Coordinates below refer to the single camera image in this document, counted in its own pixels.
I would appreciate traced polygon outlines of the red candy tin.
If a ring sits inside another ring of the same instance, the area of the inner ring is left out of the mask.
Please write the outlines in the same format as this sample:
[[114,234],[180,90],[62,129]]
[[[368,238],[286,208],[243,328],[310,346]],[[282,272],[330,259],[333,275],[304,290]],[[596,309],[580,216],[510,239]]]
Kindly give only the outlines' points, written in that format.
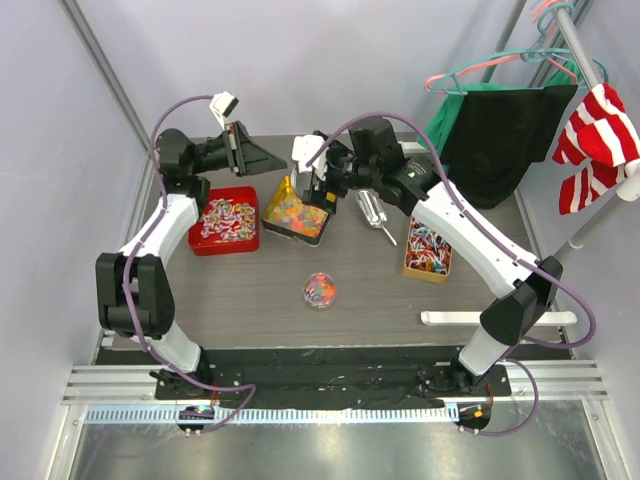
[[188,232],[197,256],[249,253],[259,248],[259,208],[251,186],[211,189],[208,203]]

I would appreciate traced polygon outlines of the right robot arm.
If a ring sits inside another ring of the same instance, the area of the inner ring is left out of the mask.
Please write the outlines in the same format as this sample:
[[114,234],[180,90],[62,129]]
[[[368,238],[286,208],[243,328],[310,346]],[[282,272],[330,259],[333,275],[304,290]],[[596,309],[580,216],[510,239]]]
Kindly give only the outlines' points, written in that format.
[[389,120],[361,119],[348,132],[349,146],[319,132],[295,137],[294,190],[304,203],[328,212],[349,191],[372,190],[439,234],[480,274],[495,299],[451,364],[455,389],[475,394],[548,311],[563,267],[554,257],[540,260],[512,243],[462,197],[434,154],[398,140]]

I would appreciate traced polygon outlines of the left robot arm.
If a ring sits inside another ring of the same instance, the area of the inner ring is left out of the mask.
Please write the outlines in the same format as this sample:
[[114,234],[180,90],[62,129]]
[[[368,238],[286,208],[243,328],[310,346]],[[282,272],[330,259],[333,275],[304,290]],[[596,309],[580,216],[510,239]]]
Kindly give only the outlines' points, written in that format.
[[177,244],[209,202],[205,175],[228,169],[251,176],[286,168],[285,160],[258,145],[239,121],[202,143],[178,129],[154,142],[163,194],[142,229],[116,253],[96,260],[98,318],[105,330],[131,338],[165,365],[190,398],[205,397],[213,385],[206,351],[175,320],[175,302],[165,267]]

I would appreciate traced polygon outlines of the gold gummy tin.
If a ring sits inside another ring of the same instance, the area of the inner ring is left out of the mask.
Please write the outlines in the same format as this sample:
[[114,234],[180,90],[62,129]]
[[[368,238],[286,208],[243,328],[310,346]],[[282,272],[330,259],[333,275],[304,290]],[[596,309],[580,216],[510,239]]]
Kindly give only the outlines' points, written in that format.
[[261,221],[267,231],[317,247],[330,218],[324,210],[304,204],[296,196],[290,177],[285,176],[265,208]]

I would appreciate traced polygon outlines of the clear round jar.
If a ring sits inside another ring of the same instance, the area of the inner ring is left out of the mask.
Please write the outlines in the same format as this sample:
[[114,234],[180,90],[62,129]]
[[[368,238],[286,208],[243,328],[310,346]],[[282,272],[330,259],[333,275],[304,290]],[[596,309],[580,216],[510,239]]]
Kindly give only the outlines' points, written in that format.
[[305,281],[302,292],[308,307],[325,310],[333,305],[337,296],[337,287],[329,274],[316,272]]

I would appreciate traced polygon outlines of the white round lid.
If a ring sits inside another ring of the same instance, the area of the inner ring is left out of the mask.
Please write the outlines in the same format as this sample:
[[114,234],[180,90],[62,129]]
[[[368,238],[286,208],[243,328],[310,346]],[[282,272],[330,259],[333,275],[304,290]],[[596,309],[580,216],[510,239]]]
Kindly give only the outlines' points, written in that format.
[[305,193],[313,185],[314,173],[312,168],[301,167],[296,163],[290,174],[290,181],[293,191],[299,198],[302,198]]

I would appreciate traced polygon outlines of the silver metal scoop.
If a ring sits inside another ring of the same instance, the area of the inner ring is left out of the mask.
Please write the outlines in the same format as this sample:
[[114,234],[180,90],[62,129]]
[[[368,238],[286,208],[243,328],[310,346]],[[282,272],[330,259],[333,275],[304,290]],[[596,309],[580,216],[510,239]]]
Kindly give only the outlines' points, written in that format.
[[387,214],[381,206],[377,196],[368,190],[358,190],[356,192],[356,202],[361,209],[364,217],[372,228],[381,230],[389,239],[391,244],[396,247],[398,245],[395,238],[387,229]]

